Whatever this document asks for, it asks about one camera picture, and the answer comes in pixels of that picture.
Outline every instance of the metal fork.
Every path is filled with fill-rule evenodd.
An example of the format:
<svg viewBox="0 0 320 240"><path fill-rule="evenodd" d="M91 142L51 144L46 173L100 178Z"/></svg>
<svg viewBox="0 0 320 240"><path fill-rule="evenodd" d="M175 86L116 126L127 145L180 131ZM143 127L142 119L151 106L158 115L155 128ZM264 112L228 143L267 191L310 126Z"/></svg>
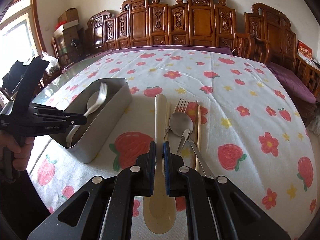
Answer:
<svg viewBox="0 0 320 240"><path fill-rule="evenodd" d="M184 112L184 113L187 112L187 106L189 104L189 101L188 101L188 103L187 103L187 100L185 100L184 103L183 103L183 101L184 101L184 99L182 101L181 101L181 98L179 99L179 102L177 103L176 107L174 108L174 111L171 114L171 116L176 112ZM167 126L167 128L164 130L164 136L168 133L169 130L170 130L170 126Z"/></svg>

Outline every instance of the tablecloth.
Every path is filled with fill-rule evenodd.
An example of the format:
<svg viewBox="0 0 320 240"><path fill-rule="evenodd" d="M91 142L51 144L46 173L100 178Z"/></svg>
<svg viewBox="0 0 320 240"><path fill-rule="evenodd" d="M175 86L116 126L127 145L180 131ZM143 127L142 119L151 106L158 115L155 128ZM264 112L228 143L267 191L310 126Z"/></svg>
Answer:
<svg viewBox="0 0 320 240"><path fill-rule="evenodd" d="M155 96L163 93L173 106L180 98L189 100L192 120L195 101L200 103L201 154L216 176L227 176L292 239L309 225L317 198L310 140L297 109L265 65L189 49L115 51L77 74L47 104L65 109L91 82L106 77L127 78L133 101L97 157L79 163L52 140L29 164L31 180L50 212L93 176L115 176L145 153L140 146L155 134ZM175 152L179 138L170 134L169 141ZM126 156L123 145L135 150L133 157ZM188 166L191 154L186 146L182 156ZM186 228L183 198L177 200L175 225L163 235L147 229L142 198L135 199L132 239L183 239Z"/></svg>

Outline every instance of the fork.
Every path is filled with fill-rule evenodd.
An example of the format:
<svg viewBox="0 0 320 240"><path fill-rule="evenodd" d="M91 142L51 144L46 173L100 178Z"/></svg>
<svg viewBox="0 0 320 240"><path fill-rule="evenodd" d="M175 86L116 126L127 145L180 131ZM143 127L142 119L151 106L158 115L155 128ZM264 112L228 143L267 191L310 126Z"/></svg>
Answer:
<svg viewBox="0 0 320 240"><path fill-rule="evenodd" d="M92 114L93 112L97 111L99 107L104 103L107 97L107 89L108 89L107 84L105 83L100 84L100 91L99 91L98 98L96 102L87 110L87 112L85 112L84 114L85 117L88 117L89 114ZM66 137L67 148L71 147L72 138L75 135L76 131L79 129L79 127L80 125L75 125L67 135Z"/></svg>
<svg viewBox="0 0 320 240"><path fill-rule="evenodd" d="M171 114L171 116L176 112L184 112L184 113L187 112L187 106L189 104L189 101L187 103L187 100L185 100L184 104L183 104L183 101L184 101L184 99L182 101L181 101L181 98L179 99L179 102L177 103L176 107L174 108L173 113ZM164 135L166 135L169 130L170 130L170 126L167 126L165 128L165 130L164 130Z"/></svg>

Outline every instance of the cardboard box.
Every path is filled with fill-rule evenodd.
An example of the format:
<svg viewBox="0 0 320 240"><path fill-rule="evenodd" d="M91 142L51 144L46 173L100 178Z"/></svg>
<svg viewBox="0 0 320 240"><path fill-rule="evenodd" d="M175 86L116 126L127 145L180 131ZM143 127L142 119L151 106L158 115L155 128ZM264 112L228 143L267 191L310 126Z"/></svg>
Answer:
<svg viewBox="0 0 320 240"><path fill-rule="evenodd" d="M62 21L72 22L74 20L79 20L78 10L76 8L70 8L58 18L58 23Z"/></svg>

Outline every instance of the metal bolt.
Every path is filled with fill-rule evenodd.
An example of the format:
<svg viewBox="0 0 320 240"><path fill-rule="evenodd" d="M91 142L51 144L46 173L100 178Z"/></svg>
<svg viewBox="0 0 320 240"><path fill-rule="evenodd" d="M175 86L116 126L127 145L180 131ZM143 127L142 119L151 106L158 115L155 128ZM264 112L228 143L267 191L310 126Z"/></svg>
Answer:
<svg viewBox="0 0 320 240"><path fill-rule="evenodd" d="M138 172L138 171L140 171L140 167L137 166L137 165L134 165L134 166L132 166L132 167L130 168L130 171L132 171L132 172Z"/></svg>
<svg viewBox="0 0 320 240"><path fill-rule="evenodd" d="M226 184L228 182L228 179L225 176L220 176L217 178L217 180L221 184Z"/></svg>
<svg viewBox="0 0 320 240"><path fill-rule="evenodd" d="M92 178L92 183L99 184L102 181L102 178L100 176L95 176Z"/></svg>
<svg viewBox="0 0 320 240"><path fill-rule="evenodd" d="M181 166L181 167L179 168L179 171L180 171L180 172L183 172L183 173L187 173L187 172L189 172L189 168L186 167L186 166Z"/></svg>

